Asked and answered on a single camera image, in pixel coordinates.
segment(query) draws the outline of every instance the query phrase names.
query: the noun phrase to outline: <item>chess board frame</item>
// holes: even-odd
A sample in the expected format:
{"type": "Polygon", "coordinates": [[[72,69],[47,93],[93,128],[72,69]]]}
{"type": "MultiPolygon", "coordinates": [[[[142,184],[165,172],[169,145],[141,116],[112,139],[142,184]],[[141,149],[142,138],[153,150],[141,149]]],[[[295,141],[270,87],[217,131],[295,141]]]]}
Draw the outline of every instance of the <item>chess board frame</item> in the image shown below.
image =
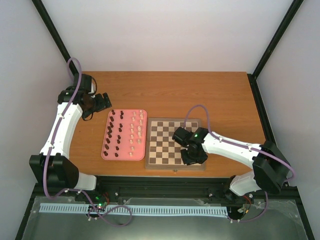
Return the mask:
{"type": "MultiPolygon", "coordinates": [[[[206,169],[206,163],[203,164],[154,164],[150,163],[150,145],[151,145],[151,132],[152,132],[152,122],[179,122],[183,123],[184,118],[171,118],[171,117],[149,117],[147,121],[147,133],[146,133],[146,149],[145,149],[145,168],[146,169],[156,169],[156,170],[173,170],[173,171],[204,171],[206,169]]],[[[187,122],[196,122],[197,127],[201,127],[200,118],[189,118],[187,122]]]]}

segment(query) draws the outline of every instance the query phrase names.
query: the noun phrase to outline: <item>black beam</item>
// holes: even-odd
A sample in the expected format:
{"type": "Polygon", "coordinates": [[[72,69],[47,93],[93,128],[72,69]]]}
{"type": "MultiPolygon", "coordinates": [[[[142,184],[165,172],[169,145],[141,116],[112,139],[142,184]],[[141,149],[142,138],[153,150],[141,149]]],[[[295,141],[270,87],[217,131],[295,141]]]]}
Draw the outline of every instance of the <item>black beam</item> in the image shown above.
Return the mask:
{"type": "Polygon", "coordinates": [[[262,125],[264,137],[265,137],[266,140],[271,141],[273,143],[276,143],[276,140],[275,140],[274,134],[272,132],[268,116],[267,116],[265,105],[264,105],[264,102],[262,101],[262,98],[261,98],[261,95],[260,95],[260,91],[259,91],[259,87],[258,87],[257,81],[254,79],[252,74],[248,74],[247,76],[248,76],[248,79],[249,79],[249,83],[250,83],[252,95],[253,95],[253,98],[254,98],[255,106],[256,106],[256,109],[257,109],[258,114],[259,114],[259,118],[260,118],[260,122],[261,122],[261,125],[262,125]]]}
{"type": "MultiPolygon", "coordinates": [[[[67,50],[64,42],[62,41],[54,23],[52,22],[43,2],[41,0],[32,0],[32,2],[34,4],[36,10],[40,14],[40,17],[42,18],[46,28],[50,32],[56,46],[60,50],[65,62],[67,62],[70,59],[70,54],[68,53],[68,50],[67,50]]],[[[70,62],[69,68],[70,68],[73,75],[78,74],[78,70],[72,61],[70,62]]]]}
{"type": "Polygon", "coordinates": [[[291,3],[291,6],[289,7],[288,11],[284,15],[284,18],[282,19],[282,22],[280,23],[278,29],[276,30],[275,34],[273,35],[273,38],[271,39],[268,47],[266,48],[264,54],[262,55],[262,58],[260,59],[258,65],[256,66],[254,72],[253,72],[253,78],[256,80],[261,73],[262,69],[266,65],[268,59],[270,58],[271,54],[275,50],[278,42],[280,41],[281,37],[285,33],[287,27],[289,26],[290,22],[294,18],[295,14],[297,13],[299,7],[303,3],[304,0],[293,0],[291,3]]]}

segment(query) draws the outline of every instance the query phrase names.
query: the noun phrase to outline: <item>gray floor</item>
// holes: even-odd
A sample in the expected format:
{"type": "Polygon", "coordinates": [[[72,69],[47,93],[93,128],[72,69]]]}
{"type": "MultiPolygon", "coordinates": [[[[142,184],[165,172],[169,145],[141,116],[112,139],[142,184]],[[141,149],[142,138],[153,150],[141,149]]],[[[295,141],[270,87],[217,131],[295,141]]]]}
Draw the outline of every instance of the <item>gray floor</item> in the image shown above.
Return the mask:
{"type": "MultiPolygon", "coordinates": [[[[38,213],[30,218],[24,240],[303,240],[307,239],[297,216],[286,209],[269,209],[250,223],[230,223],[218,217],[133,217],[130,225],[111,227],[85,214],[38,213]]],[[[261,212],[254,206],[247,218],[261,212]]],[[[124,223],[127,216],[107,217],[124,223]]]]}

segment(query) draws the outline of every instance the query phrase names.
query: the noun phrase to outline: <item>robotic arm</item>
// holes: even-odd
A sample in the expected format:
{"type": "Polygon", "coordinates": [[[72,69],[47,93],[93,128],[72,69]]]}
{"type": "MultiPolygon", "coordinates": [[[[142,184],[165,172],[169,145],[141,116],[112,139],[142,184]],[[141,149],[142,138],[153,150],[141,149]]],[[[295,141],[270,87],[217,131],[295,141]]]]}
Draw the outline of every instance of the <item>robotic arm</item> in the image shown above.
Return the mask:
{"type": "Polygon", "coordinates": [[[63,111],[75,92],[78,79],[79,75],[75,74],[73,85],[63,90],[58,96],[57,114],[51,133],[40,154],[30,157],[29,165],[38,183],[42,183],[45,159],[49,148],[52,148],[47,168],[47,185],[57,188],[94,190],[97,178],[94,175],[79,172],[78,168],[69,161],[70,144],[80,118],[86,120],[90,115],[92,118],[94,113],[110,108],[112,105],[106,92],[102,95],[96,94],[97,84],[92,83],[92,81],[96,82],[94,78],[82,74],[75,98],[63,115],[63,111]],[[55,135],[54,145],[51,144],[53,135],[55,135]]]}
{"type": "Polygon", "coordinates": [[[184,164],[202,164],[207,160],[208,153],[230,158],[253,169],[246,174],[230,178],[228,190],[225,192],[225,197],[230,201],[237,196],[257,190],[271,194],[280,193],[289,169],[264,154],[251,150],[251,148],[262,150],[289,164],[274,143],[266,141],[263,145],[252,144],[212,133],[215,137],[203,127],[199,127],[195,132],[179,127],[174,132],[172,139],[186,148],[181,150],[184,164]]]}

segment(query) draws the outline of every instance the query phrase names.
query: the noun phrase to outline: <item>white linear rail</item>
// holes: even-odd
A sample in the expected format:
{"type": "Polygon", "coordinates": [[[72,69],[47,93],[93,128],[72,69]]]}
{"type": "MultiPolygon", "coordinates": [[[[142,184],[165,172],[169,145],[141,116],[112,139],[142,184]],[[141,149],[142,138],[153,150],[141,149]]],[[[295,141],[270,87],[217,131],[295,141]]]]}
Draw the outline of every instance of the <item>white linear rail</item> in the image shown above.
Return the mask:
{"type": "MultiPolygon", "coordinates": [[[[117,205],[108,205],[103,214],[117,205]]],[[[154,217],[177,217],[177,216],[205,216],[220,217],[228,216],[225,206],[146,206],[146,205],[126,205],[132,211],[133,216],[154,216],[154,217]]],[[[61,214],[87,214],[91,209],[90,204],[64,204],[64,203],[41,203],[39,213],[61,213],[61,214]]],[[[110,215],[126,215],[128,211],[119,207],[109,213],[110,215]]]]}

